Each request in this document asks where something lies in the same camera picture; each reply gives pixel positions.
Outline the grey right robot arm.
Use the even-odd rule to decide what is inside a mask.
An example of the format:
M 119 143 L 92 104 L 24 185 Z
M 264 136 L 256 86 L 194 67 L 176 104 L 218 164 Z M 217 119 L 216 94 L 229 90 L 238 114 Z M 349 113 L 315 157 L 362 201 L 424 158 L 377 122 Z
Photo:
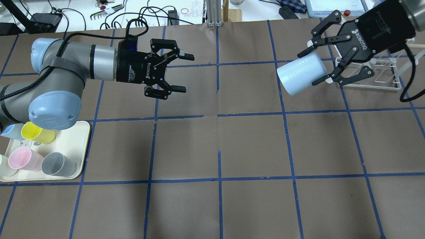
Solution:
M 307 56 L 325 45 L 335 45 L 341 60 L 329 73 L 320 73 L 313 81 L 315 86 L 325 80 L 339 86 L 355 83 L 374 75 L 369 66 L 363 66 L 352 77 L 342 77 L 350 63 L 366 63 L 378 53 L 390 49 L 403 49 L 407 39 L 424 31 L 423 0 L 386 0 L 354 20 L 344 20 L 339 10 L 331 12 L 312 29 L 312 45 L 297 56 Z

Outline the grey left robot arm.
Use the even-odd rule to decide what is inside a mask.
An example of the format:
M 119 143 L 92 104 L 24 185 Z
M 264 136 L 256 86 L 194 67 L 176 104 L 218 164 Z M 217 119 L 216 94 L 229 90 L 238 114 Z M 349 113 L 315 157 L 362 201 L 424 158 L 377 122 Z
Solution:
M 76 124 L 87 80 L 144 84 L 144 95 L 166 100 L 184 86 L 165 80 L 175 59 L 193 61 L 174 40 L 151 39 L 150 52 L 137 51 L 137 38 L 121 40 L 117 48 L 40 38 L 32 45 L 38 80 L 1 86 L 1 132 L 13 124 L 32 122 L 43 129 L 68 129 Z

